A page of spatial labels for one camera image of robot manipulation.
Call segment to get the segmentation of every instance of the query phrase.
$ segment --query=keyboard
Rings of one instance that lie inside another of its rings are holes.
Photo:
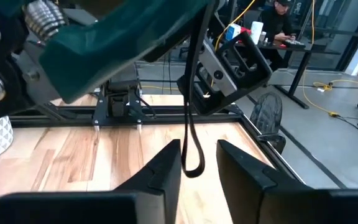
[[[284,40],[283,41],[283,44],[286,46],[286,47],[292,47],[292,48],[305,48],[306,45],[302,42],[299,42],[297,40]]]

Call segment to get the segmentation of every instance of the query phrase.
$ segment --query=metal spring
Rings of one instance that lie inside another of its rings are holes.
[[[67,25],[63,12],[49,0],[31,2],[23,11],[28,28],[42,41],[48,41]]]

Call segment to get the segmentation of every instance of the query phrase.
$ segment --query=desk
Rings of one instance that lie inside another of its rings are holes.
[[[151,105],[182,105],[182,96],[145,95]],[[85,96],[75,105],[94,105]],[[181,178],[177,223],[231,223],[219,181],[216,141],[226,139],[271,165],[240,124],[196,124],[206,168],[201,177]],[[20,128],[0,155],[0,195],[23,191],[111,190],[142,168],[172,139],[183,139],[184,125],[101,128]],[[188,169],[198,164],[189,140]]]
[[[296,71],[296,75],[292,81],[290,90],[285,90],[281,85],[274,85],[276,89],[278,89],[280,92],[282,92],[284,95],[289,97],[289,99],[293,100],[295,103],[300,105],[303,109],[309,109],[309,106],[302,102],[300,99],[298,99],[294,94],[295,90],[299,85],[299,82],[302,78],[302,75],[304,74],[307,65],[309,64],[309,60],[311,57],[311,54],[331,54],[331,55],[340,55],[339,52],[335,52],[332,50],[320,50],[320,49],[313,49],[311,44],[307,44],[305,48],[299,49],[299,48],[293,48],[293,47],[279,47],[277,45],[262,45],[258,44],[258,48],[260,49],[272,49],[272,50],[286,50],[284,56],[284,62],[288,62],[292,56],[292,52],[303,52],[303,58],[301,63],[299,64],[298,71]]]

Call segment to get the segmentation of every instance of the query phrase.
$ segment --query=black cap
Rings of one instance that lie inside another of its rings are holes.
[[[276,2],[280,3],[283,6],[291,6],[292,0],[276,0]]]

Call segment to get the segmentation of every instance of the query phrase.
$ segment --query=wooden platform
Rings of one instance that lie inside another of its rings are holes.
[[[148,95],[151,105],[182,105],[181,96]],[[92,105],[84,96],[74,105]],[[269,163],[235,123],[198,124],[206,168],[195,179],[182,175],[177,223],[232,223],[219,182],[216,141],[226,139]],[[172,139],[183,139],[184,125],[136,128],[25,128],[14,130],[12,146],[0,156],[0,195],[25,191],[111,190],[134,175]],[[191,139],[188,168],[198,155]]]

